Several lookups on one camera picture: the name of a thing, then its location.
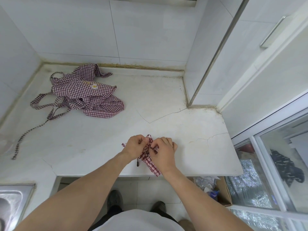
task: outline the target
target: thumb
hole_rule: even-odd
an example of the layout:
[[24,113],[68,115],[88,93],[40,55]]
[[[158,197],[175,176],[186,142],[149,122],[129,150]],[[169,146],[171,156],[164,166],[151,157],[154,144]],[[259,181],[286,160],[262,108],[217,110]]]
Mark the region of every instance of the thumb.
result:
[[149,142],[149,138],[144,138],[141,141],[140,145],[142,146],[142,148],[144,148],[148,144],[148,142]]
[[156,157],[156,154],[155,154],[155,152],[153,151],[153,149],[149,148],[149,153],[150,153],[151,159],[153,159],[153,158]]

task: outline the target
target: black shoe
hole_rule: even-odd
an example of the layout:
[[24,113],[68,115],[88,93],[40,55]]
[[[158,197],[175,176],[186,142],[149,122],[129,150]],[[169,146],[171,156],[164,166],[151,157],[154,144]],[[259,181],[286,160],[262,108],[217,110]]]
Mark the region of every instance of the black shoe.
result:
[[151,212],[155,210],[161,210],[162,212],[166,213],[167,212],[166,204],[162,201],[154,203],[154,205],[151,208]]
[[109,211],[109,209],[113,205],[117,205],[121,209],[123,208],[123,198],[122,198],[122,195],[121,195],[120,191],[118,191],[118,190],[113,190],[108,195],[108,198],[107,198],[107,211]]

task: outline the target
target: crack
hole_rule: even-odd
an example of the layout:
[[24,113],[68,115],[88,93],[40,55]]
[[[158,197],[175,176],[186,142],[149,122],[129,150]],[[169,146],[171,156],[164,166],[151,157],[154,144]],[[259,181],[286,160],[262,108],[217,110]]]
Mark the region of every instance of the crack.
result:
[[198,140],[206,140],[206,145],[209,146],[209,145],[208,145],[208,140],[209,140],[210,138],[213,138],[214,136],[216,136],[216,135],[213,135],[213,136],[209,137],[208,139],[197,139],[196,141],[198,141]]
[[[185,108],[185,109],[187,109],[187,108]],[[182,112],[183,110],[185,110],[185,109],[182,109],[182,110],[180,110],[179,112]],[[137,113],[141,116],[141,114],[138,112],[138,110],[136,109],[136,111],[137,111]],[[174,113],[179,113],[179,112],[174,112]],[[167,114],[167,115],[165,115],[165,116],[168,116],[168,115],[170,115],[170,114],[172,114],[172,113],[169,113],[169,114]],[[157,121],[157,120],[159,120],[159,119],[161,119],[161,118],[163,118],[163,117],[165,117],[165,116],[162,116],[162,117],[160,117],[160,118],[157,118],[156,120],[154,120],[154,121]],[[141,116],[142,117],[142,116]],[[143,117],[142,117],[142,119],[143,120],[145,120]],[[152,122],[154,122],[154,121],[151,121],[151,122],[148,122],[147,120],[145,120],[147,123],[152,123]]]
[[45,163],[48,164],[48,165],[50,166],[50,168],[52,169],[52,171],[54,172],[54,168],[52,167],[52,165],[49,164],[49,163],[47,163],[47,161],[45,161]]

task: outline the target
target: daisy embroidery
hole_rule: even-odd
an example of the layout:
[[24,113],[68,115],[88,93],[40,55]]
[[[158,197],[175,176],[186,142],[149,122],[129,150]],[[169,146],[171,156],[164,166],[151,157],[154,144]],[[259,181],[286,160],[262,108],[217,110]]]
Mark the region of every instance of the daisy embroidery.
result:
[[94,90],[98,89],[98,84],[96,84],[96,83],[92,84],[91,88],[94,89]]

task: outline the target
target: gingham fabric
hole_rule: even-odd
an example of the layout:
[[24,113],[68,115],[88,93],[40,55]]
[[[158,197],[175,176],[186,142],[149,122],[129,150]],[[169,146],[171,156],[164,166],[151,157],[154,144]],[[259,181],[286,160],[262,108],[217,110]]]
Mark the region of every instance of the gingham fabric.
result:
[[[61,73],[63,77],[54,77],[56,73]],[[86,64],[80,66],[72,73],[68,74],[64,74],[63,72],[56,73],[53,73],[50,77],[50,82],[52,84],[51,92],[39,94],[30,102],[31,107],[34,109],[42,109],[52,106],[52,110],[47,116],[47,121],[61,117],[72,109],[81,109],[87,116],[100,118],[110,118],[124,110],[123,101],[112,95],[116,90],[116,86],[110,86],[94,81],[96,76],[109,77],[112,75],[112,73],[101,73],[97,64]],[[55,102],[38,106],[42,98],[49,94],[57,96]],[[67,110],[64,113],[55,115],[57,109],[61,107],[67,107]],[[19,152],[19,145],[25,135],[35,128],[25,132],[20,137],[12,159],[16,159]]]
[[155,174],[156,177],[158,177],[160,175],[160,171],[156,168],[156,166],[152,162],[152,159],[151,159],[150,153],[149,153],[149,148],[151,148],[151,149],[153,149],[155,154],[157,154],[158,153],[158,146],[155,146],[154,148],[152,148],[151,147],[151,144],[153,142],[152,136],[147,135],[146,137],[148,137],[150,140],[149,140],[148,144],[144,147],[142,154],[138,158],[141,159],[144,163],[146,163],[146,165],[149,167],[151,172],[153,174]]

